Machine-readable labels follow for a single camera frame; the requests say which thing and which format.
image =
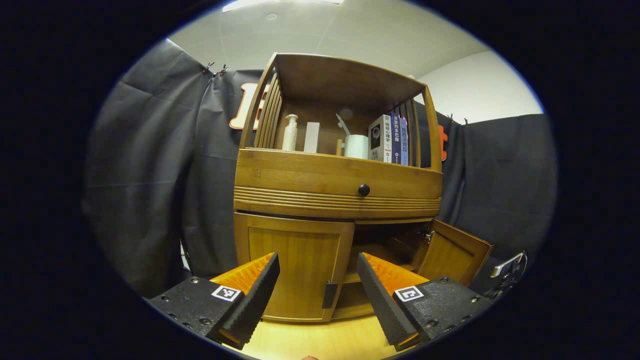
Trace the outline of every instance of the wooden shelf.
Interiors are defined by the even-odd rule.
[[[360,282],[360,276],[357,272],[358,266],[358,254],[366,252],[382,260],[386,260],[390,263],[403,267],[409,271],[414,271],[415,268],[411,264],[404,263],[391,251],[384,247],[380,243],[368,243],[368,244],[353,244],[351,247],[351,254],[349,255],[349,264],[347,265],[347,272],[344,275],[343,284],[351,284],[354,282]]]
[[[340,298],[331,319],[353,318],[373,313],[373,307],[371,307],[362,283],[345,284],[342,286]]]

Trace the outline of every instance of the white wall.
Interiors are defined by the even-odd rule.
[[[436,111],[464,124],[543,113],[524,79],[493,51],[448,63],[418,78],[429,87]],[[423,103],[421,97],[416,101]]]

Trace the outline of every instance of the drawer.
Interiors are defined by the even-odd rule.
[[[367,185],[369,193],[358,189]],[[404,218],[440,211],[442,173],[326,154],[241,149],[234,207],[328,218]]]

